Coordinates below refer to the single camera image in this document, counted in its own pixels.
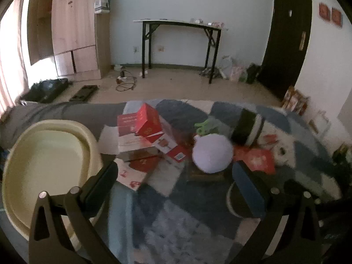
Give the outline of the lavender plush ball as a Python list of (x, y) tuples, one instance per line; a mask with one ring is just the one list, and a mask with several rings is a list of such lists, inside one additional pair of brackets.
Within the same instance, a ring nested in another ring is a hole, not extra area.
[(196, 136), (192, 149), (192, 160), (204, 173), (221, 172), (233, 161), (233, 144), (224, 135)]

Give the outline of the black white striped plush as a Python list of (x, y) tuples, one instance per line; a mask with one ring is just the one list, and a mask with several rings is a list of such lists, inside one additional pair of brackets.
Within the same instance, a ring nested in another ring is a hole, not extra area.
[(262, 115), (243, 109), (233, 129), (231, 142), (239, 146), (253, 146), (262, 132), (265, 121)]

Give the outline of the red cardboard box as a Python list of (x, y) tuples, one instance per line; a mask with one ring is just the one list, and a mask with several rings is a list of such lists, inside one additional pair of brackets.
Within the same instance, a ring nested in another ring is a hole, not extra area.
[(136, 133), (148, 137), (161, 132), (161, 122), (158, 111), (144, 103), (137, 112)]

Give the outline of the white red box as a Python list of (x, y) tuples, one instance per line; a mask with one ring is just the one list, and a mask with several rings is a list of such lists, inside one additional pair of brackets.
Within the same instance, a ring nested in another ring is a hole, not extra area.
[(148, 137), (137, 134), (137, 113), (123, 114), (117, 117), (118, 157), (124, 161), (143, 159), (162, 153), (171, 159), (182, 162), (186, 152), (175, 138), (172, 127), (160, 117), (161, 128)]

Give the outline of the red envelope packet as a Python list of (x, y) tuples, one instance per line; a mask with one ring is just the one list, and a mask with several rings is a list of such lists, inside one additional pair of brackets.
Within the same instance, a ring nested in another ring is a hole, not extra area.
[(233, 159), (243, 161), (252, 172), (261, 171), (267, 175), (276, 173), (273, 155), (266, 149), (235, 145)]

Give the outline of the white red card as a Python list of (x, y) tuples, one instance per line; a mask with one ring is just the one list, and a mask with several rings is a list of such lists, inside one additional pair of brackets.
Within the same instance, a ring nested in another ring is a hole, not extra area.
[(116, 180), (127, 188), (137, 191), (148, 175), (156, 169), (160, 160), (159, 156), (131, 161), (116, 158), (114, 159), (118, 167)]

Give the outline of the blue white checkered rug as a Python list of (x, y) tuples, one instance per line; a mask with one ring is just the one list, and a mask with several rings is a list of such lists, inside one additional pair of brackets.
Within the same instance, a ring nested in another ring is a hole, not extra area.
[[(295, 113), (246, 103), (148, 103), (184, 134), (192, 134), (195, 124), (208, 117), (233, 127), (243, 110), (259, 114), (265, 130), (277, 134), (288, 152), (276, 173), (266, 177), (269, 185), (282, 189), (293, 179), (323, 201), (341, 197), (328, 152)], [(122, 263), (227, 263), (245, 244), (258, 220), (229, 211), (229, 181), (192, 182), (187, 173), (187, 163), (163, 159), (138, 190), (113, 186), (97, 230)]]

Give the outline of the green plush toy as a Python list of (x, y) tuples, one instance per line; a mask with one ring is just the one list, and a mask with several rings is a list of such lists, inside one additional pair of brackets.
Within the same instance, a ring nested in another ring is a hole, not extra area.
[(219, 133), (218, 122), (212, 118), (208, 118), (201, 123), (196, 123), (194, 126), (199, 136)]

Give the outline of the open black suitcase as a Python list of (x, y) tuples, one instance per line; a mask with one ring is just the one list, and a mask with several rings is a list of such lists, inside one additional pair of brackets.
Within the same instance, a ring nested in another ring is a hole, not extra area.
[(53, 79), (35, 83), (27, 93), (24, 93), (19, 102), (33, 102), (48, 104), (53, 102), (70, 85), (67, 78)]

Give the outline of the black foam tray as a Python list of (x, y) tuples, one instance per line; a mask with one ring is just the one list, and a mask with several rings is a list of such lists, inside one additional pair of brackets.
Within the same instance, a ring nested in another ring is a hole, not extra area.
[(86, 102), (98, 91), (97, 85), (83, 86), (73, 97), (69, 99), (70, 102)]

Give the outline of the black folding table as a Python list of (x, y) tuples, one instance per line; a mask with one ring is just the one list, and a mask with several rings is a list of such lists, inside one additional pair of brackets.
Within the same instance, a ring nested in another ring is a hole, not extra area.
[(181, 53), (187, 46), (200, 50), (205, 60), (198, 67), (208, 74), (209, 83), (212, 83), (223, 33), (221, 26), (149, 18), (136, 20), (136, 23), (141, 24), (141, 77), (146, 77), (146, 72), (155, 65), (153, 51), (156, 49), (156, 39), (165, 38), (174, 54)]

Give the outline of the wooden wardrobe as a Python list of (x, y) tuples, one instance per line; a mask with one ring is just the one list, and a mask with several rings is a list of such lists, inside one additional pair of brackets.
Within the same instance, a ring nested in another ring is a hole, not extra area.
[(110, 16), (95, 0), (24, 0), (23, 54), (32, 81), (98, 80), (110, 70)]

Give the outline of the white bag on wardrobe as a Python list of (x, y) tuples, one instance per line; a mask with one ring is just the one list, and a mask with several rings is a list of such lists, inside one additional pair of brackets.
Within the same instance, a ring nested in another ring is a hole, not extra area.
[(108, 14), (110, 12), (109, 0), (95, 0), (94, 13), (95, 14)]

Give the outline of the patterned box by wall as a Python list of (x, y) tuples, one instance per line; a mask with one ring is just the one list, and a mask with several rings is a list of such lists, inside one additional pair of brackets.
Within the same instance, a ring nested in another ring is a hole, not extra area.
[(299, 90), (290, 86), (282, 100), (282, 108), (303, 116), (307, 110), (309, 100), (309, 97), (306, 97)]

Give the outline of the red wall decoration right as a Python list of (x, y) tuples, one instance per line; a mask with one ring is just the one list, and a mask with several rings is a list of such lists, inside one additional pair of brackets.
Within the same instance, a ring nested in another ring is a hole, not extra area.
[(333, 24), (338, 26), (339, 28), (343, 27), (343, 14), (341, 13), (340, 10), (336, 8), (332, 8), (331, 20)]

